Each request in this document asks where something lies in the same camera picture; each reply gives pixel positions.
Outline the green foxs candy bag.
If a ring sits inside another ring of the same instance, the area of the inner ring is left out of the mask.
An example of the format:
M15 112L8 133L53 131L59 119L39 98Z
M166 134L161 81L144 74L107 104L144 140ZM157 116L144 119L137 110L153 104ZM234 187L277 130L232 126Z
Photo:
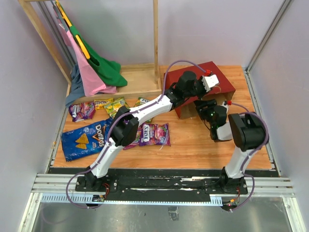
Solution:
M142 109L143 105L148 103L150 100L139 97L136 103L134 104L134 108L138 107L138 109Z

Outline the green yellow candy bag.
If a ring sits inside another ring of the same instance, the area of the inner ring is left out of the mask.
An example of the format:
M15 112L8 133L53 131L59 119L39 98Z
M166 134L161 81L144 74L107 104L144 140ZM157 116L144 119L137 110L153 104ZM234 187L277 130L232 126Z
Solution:
M106 110L107 114L114 118L115 115L117 114L118 110L122 107L125 106L126 108L129 108L129 105L127 104L126 100L124 97L120 97L113 102L107 104L104 106L104 109Z

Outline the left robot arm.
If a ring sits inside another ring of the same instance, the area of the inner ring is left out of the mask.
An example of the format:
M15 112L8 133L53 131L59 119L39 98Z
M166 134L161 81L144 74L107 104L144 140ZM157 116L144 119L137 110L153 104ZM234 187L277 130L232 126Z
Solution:
M173 83L154 100L131 109L121 107L112 121L106 143L98 158L85 171L86 185L92 191L103 187L102 178L107 174L111 163L120 150L135 140L141 124L181 106L191 97L202 98L217 84L218 79L213 79L212 75L203 75L197 79L194 72L185 71L178 82Z

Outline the purple berries candy bag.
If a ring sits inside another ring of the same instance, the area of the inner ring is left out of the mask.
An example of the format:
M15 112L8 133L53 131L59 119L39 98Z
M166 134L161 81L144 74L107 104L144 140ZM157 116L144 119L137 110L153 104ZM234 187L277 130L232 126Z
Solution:
M134 148L134 147L139 145L141 131L142 131L142 129L141 129L141 127L139 127L138 130L137 130L135 140L131 144L129 144L128 146L124 147L123 150L131 149L131 148Z

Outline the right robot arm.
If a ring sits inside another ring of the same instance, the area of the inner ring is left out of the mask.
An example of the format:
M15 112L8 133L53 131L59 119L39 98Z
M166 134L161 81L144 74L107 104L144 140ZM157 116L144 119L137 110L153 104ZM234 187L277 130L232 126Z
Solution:
M253 155L269 141L263 119L243 105L213 100L194 101L196 111L215 142L233 141L235 149L229 163L222 168L218 180L205 184L207 193L247 193L245 170Z

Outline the blue chips bag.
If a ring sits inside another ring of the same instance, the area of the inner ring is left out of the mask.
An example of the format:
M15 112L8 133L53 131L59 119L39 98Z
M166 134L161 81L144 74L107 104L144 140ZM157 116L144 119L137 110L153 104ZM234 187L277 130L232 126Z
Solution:
M73 161L99 153L104 147L112 118L61 134L65 160Z

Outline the red brown paper bag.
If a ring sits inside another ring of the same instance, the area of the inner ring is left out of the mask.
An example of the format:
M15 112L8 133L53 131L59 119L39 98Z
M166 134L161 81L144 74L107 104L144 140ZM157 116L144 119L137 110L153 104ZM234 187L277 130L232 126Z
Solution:
M219 85L206 92L202 76L217 75ZM216 99L217 104L231 100L236 89L214 62L193 65L187 68L166 72L165 94L171 99L172 110L179 119L197 116L194 101Z

